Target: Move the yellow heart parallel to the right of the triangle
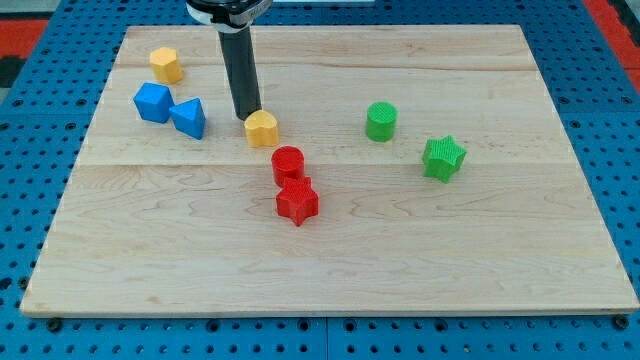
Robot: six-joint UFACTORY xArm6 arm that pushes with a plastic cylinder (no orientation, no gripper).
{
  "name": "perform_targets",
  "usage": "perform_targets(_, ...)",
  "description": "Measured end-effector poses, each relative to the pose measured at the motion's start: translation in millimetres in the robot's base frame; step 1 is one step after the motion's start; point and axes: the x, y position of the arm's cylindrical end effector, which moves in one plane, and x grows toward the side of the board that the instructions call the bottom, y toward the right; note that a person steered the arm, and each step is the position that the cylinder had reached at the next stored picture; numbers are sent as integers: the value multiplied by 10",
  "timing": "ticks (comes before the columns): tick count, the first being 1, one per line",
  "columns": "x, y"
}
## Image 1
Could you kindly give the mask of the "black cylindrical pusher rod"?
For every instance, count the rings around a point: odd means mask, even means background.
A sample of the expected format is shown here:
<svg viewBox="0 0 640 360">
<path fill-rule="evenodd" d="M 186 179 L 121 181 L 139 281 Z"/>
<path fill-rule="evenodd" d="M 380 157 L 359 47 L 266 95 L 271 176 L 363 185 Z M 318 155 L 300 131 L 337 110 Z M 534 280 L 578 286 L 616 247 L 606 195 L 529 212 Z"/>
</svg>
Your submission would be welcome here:
<svg viewBox="0 0 640 360">
<path fill-rule="evenodd" d="M 262 109 L 250 27 L 220 32 L 219 40 L 235 114 L 245 121 Z"/>
</svg>

